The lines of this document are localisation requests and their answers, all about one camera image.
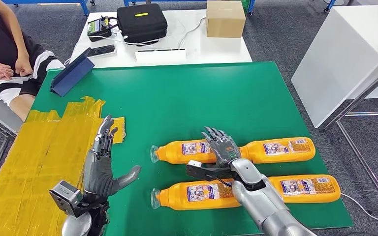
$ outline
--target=orange plastic bottle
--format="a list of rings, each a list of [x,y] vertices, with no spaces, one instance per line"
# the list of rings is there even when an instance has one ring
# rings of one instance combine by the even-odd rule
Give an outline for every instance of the orange plastic bottle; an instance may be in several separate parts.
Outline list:
[[[340,187],[330,175],[269,177],[285,203],[328,203],[340,197]],[[232,179],[223,181],[231,183]],[[174,210],[238,207],[230,187],[218,180],[177,183],[168,189],[153,189],[151,204]]]
[[[315,146],[306,137],[253,141],[240,147],[241,157],[253,163],[277,163],[307,161],[315,156]],[[209,143],[204,140],[174,141],[166,146],[151,147],[151,160],[167,161],[171,164],[186,164],[190,160],[215,163]]]

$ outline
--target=blue metal frame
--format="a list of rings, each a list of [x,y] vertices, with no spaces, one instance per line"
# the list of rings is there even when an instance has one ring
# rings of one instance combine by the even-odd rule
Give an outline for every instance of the blue metal frame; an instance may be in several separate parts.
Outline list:
[[[86,3],[88,0],[3,0],[6,4],[37,4],[37,3],[80,3],[85,16],[89,16]]]
[[[146,0],[124,0],[124,5],[129,6],[130,2],[146,2]],[[155,1],[206,1],[206,0],[155,0]],[[250,0],[249,7],[247,8],[247,11],[249,14],[253,13],[253,6],[254,6],[255,0]]]
[[[335,3],[335,0],[331,0],[330,3],[327,5],[327,9],[328,10],[331,9],[334,3]]]

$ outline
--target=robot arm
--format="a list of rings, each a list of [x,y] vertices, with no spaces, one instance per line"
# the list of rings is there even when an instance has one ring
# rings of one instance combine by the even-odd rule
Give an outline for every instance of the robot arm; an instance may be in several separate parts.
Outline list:
[[[86,156],[83,195],[79,189],[64,180],[49,191],[57,206],[67,214],[62,236],[102,235],[105,225],[109,223],[108,197],[138,177],[140,166],[134,166],[128,174],[113,178],[111,147],[117,131],[117,128],[110,131],[113,123],[110,115],[103,120]]]
[[[233,160],[230,168],[236,173],[232,184],[234,197],[266,235],[315,236],[290,214],[268,178],[250,160]]]
[[[187,165],[188,175],[209,181],[234,178],[231,187],[234,197],[268,236],[315,236],[290,214],[268,178],[250,160],[241,158],[230,136],[214,128],[205,129],[209,134],[202,134],[217,157],[216,167],[202,168],[199,163],[191,161]]]
[[[112,196],[119,190],[127,187],[137,179],[140,166],[131,168],[128,174],[119,178],[113,178],[111,168],[111,148],[114,134],[118,128],[111,132],[114,120],[108,115],[100,125],[92,149],[86,156],[85,170],[83,176],[83,187],[85,192],[96,194],[102,197]]]

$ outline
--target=white table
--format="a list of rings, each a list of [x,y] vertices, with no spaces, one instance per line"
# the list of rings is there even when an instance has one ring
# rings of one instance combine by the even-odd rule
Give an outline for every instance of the white table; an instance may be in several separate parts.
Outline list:
[[[315,127],[378,77],[378,5],[333,7],[291,81]],[[378,88],[367,98],[378,98]]]
[[[177,10],[163,11],[166,17],[168,28],[167,36],[160,39],[152,47],[127,45],[108,39],[91,42],[87,37],[89,21],[96,20],[102,16],[117,17],[116,12],[91,13],[83,28],[82,34],[73,50],[72,58],[76,58],[87,48],[96,48],[109,44],[115,44],[116,55],[100,58],[91,58],[96,68],[101,67],[129,67],[129,66],[150,66],[150,65],[177,65],[177,64],[204,64],[204,63],[233,63],[252,62],[243,38],[207,38],[205,20],[200,27],[189,33],[182,48],[186,49],[186,60],[157,60],[150,63],[136,61],[135,52],[142,49],[172,49],[178,48],[186,32],[194,29],[199,21],[206,16],[206,10]],[[123,41],[122,35],[117,32],[110,38]]]

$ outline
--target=gray carpet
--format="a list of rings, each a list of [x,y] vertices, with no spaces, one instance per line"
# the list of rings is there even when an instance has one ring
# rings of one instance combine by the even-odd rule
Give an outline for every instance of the gray carpet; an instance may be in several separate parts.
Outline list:
[[[120,0],[96,0],[90,12],[115,11],[123,5]],[[160,3],[163,10],[204,9],[205,2]],[[378,192],[358,162],[338,127],[330,131],[315,129],[293,88],[290,78],[310,43],[318,32],[326,14],[321,0],[257,0],[254,14],[248,17],[244,39],[253,61],[275,61],[307,125],[312,139],[329,173],[339,182],[344,193],[354,197],[366,209],[378,208]],[[70,57],[86,18],[81,7],[75,5],[20,5],[11,8],[23,30],[53,51],[61,60]],[[366,99],[356,108],[359,111],[378,110],[378,99]],[[344,127],[361,149],[369,165],[378,175],[378,117],[345,118]],[[351,200],[344,203],[354,220],[348,229],[315,230],[320,236],[378,235],[378,222],[366,216]]]

